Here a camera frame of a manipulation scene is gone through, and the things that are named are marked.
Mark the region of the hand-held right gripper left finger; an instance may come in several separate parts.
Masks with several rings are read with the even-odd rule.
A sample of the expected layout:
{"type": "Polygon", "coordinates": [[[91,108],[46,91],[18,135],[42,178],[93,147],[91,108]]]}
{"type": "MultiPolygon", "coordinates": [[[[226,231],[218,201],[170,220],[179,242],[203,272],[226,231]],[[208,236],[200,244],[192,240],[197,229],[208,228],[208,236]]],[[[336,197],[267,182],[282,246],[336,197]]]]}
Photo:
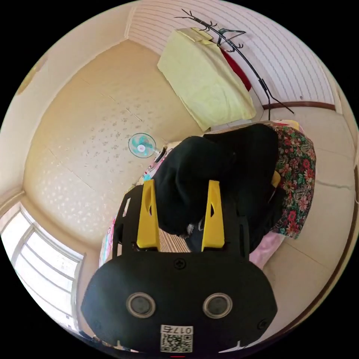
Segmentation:
{"type": "Polygon", "coordinates": [[[136,245],[140,250],[160,250],[154,179],[144,182],[140,204],[136,245]]]}

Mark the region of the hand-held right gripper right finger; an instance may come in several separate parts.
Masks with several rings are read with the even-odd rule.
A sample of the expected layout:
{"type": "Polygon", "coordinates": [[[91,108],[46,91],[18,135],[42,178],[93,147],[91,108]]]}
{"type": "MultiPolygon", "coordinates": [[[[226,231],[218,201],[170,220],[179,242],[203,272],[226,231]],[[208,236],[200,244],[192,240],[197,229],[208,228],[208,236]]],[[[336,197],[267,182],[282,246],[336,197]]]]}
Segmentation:
{"type": "Polygon", "coordinates": [[[220,183],[210,180],[202,237],[202,252],[221,250],[225,244],[220,183]]]}

